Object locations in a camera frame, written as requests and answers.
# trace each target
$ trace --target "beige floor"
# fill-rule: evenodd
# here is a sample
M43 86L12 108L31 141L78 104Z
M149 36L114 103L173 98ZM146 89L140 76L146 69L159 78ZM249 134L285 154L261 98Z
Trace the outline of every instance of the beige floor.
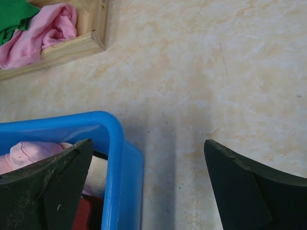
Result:
M106 110L145 155L143 229L220 230L203 142L307 177L305 0L112 0L107 51L0 83L0 121Z

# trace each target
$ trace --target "wooden frame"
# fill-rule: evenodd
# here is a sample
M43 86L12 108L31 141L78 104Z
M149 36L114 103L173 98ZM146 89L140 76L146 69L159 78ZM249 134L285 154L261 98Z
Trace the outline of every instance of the wooden frame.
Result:
M105 50L109 0L28 0L31 4L45 5L68 2L77 11L77 37L42 50L41 61L17 69L1 70L0 81L57 66Z

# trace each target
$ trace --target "pink fabric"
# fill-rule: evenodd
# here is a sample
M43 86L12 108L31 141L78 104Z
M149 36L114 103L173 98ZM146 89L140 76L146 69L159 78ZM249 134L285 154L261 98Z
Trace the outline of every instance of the pink fabric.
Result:
M0 174L20 169L62 151L60 145L52 142L19 142L11 147L10 153L0 156Z
M68 3L44 6L27 31L14 33L0 46L0 68L13 69L40 61L41 49L77 36L77 14Z

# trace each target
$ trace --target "green cloth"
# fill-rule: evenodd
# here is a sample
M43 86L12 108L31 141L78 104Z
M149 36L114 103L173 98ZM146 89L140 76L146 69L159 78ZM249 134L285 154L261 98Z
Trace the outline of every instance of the green cloth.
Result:
M0 46L8 42L16 29L27 30L39 8L25 0L0 0Z

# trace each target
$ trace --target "scuff mark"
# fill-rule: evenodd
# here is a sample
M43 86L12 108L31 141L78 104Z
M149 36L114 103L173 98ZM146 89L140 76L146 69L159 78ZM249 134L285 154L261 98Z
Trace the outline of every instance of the scuff mark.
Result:
M168 125L168 122L167 122L167 120L166 120L166 118L165 118L165 116L164 116L164 113L163 113L163 112L162 112L162 115L163 115L163 117L164 117L164 120L165 120L166 124Z
M228 76L228 71L227 71L227 67L226 67L226 63L225 63L225 58L224 58L224 55L223 55L223 50L222 50L221 42L220 42L220 50L221 50L221 54L222 54L222 57L223 57L223 62L224 62L225 70L226 70L226 75Z

